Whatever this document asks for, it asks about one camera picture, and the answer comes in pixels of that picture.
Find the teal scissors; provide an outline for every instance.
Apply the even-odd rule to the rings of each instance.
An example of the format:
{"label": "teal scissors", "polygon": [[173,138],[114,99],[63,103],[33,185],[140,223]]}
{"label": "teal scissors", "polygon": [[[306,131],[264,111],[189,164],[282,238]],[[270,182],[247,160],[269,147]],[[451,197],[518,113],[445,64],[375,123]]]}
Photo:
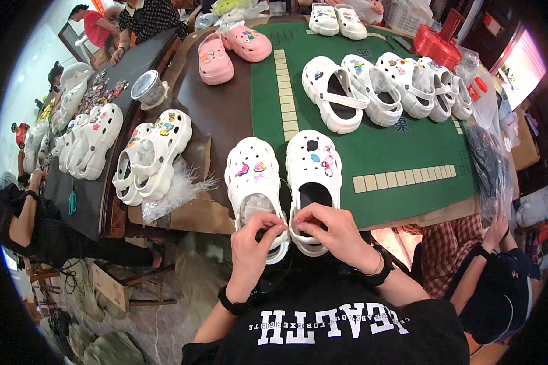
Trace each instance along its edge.
{"label": "teal scissors", "polygon": [[77,195],[73,190],[73,177],[71,177],[71,194],[69,194],[69,215],[73,215],[77,210]]}

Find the person's left hand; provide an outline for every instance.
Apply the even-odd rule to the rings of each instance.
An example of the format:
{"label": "person's left hand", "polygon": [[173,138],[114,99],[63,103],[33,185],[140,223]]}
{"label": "person's left hand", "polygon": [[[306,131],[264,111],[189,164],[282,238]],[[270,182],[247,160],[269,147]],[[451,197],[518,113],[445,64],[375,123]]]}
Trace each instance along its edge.
{"label": "person's left hand", "polygon": [[376,14],[383,15],[383,5],[379,1],[368,0],[372,4],[372,10]]}
{"label": "person's left hand", "polygon": [[[256,242],[256,233],[266,233]],[[231,279],[226,296],[231,303],[245,303],[266,267],[266,256],[274,239],[287,230],[284,221],[272,213],[255,213],[241,230],[231,235]]]}
{"label": "person's left hand", "polygon": [[32,176],[30,176],[29,190],[37,194],[38,188],[41,186],[41,182],[43,180],[47,181],[47,173],[45,171],[36,169],[33,172]]}

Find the woman's arm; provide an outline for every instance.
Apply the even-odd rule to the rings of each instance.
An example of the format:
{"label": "woman's arm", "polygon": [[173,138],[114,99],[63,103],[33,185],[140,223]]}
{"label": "woman's arm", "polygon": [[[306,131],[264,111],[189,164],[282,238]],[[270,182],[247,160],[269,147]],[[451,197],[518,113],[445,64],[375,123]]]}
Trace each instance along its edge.
{"label": "woman's arm", "polygon": [[[38,192],[41,181],[46,177],[44,171],[35,171],[30,180],[29,191]],[[24,199],[24,205],[18,218],[13,217],[8,231],[10,239],[22,247],[30,245],[30,239],[33,236],[34,216],[37,210],[37,202],[31,196]]]}
{"label": "woman's arm", "polygon": [[102,28],[105,28],[109,30],[112,33],[118,34],[118,31],[116,28],[114,28],[113,25],[111,25],[106,19],[100,18],[95,22],[96,25],[101,26]]}
{"label": "woman's arm", "polygon": [[[368,276],[381,272],[381,255],[361,238],[349,211],[313,203],[296,214],[294,223],[296,230],[315,237],[333,256],[347,265]],[[321,228],[321,223],[328,227],[327,231]],[[378,290],[396,307],[430,299],[420,284],[398,268],[388,274]]]}
{"label": "woman's arm", "polygon": [[[267,230],[260,242],[256,233]],[[260,275],[266,267],[266,256],[274,239],[288,227],[274,214],[255,213],[241,230],[231,235],[231,279],[226,296],[230,303],[245,303],[252,294]],[[193,343],[210,343],[224,338],[237,316],[226,310],[221,302],[209,314],[197,331]]]}
{"label": "woman's arm", "polygon": [[[504,215],[495,215],[481,243],[483,249],[491,253],[493,248],[502,240],[507,228],[507,218]],[[451,297],[451,303],[455,306],[457,314],[463,311],[469,299],[475,294],[475,288],[486,265],[487,259],[483,256],[476,256],[471,260]]]}

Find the person's right hand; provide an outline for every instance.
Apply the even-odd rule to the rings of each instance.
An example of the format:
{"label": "person's right hand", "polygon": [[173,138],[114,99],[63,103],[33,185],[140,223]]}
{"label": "person's right hand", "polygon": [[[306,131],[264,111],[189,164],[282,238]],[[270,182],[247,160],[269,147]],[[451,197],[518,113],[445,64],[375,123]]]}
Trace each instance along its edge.
{"label": "person's right hand", "polygon": [[482,247],[487,252],[491,253],[495,246],[503,239],[508,227],[509,223],[507,222],[507,217],[505,215],[494,215],[491,226],[487,230],[487,233],[485,233],[485,237],[481,243]]}
{"label": "person's right hand", "polygon": [[[350,211],[312,203],[299,210],[294,223],[298,230],[316,238],[347,265],[367,275],[378,268],[380,254],[361,238]],[[321,223],[327,226],[327,231],[321,228]]]}
{"label": "person's right hand", "polygon": [[124,48],[118,48],[114,54],[111,55],[110,63],[112,66],[115,66],[120,59],[124,56]]}
{"label": "person's right hand", "polygon": [[[256,234],[265,229],[260,242]],[[266,267],[266,256],[274,239],[287,230],[284,221],[272,213],[255,213],[248,224],[231,235],[231,279],[226,296],[231,303],[245,303]]]}
{"label": "person's right hand", "polygon": [[35,170],[30,176],[29,190],[37,194],[43,180],[47,181],[47,173],[39,169]]}

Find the wall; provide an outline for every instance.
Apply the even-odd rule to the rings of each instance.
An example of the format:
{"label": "wall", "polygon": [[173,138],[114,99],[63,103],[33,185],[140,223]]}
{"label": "wall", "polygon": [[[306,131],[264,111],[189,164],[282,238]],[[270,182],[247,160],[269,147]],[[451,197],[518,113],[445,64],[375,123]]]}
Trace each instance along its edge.
{"label": "wall", "polygon": [[[102,3],[107,8],[113,1]],[[31,33],[13,68],[0,106],[0,176],[5,171],[18,176],[19,148],[10,126],[14,122],[33,126],[38,114],[34,99],[41,100],[48,94],[47,75],[55,62],[59,61],[64,67],[76,62],[57,35],[78,4],[87,4],[95,10],[89,0],[55,0]],[[76,33],[83,32],[83,20],[71,23]]]}

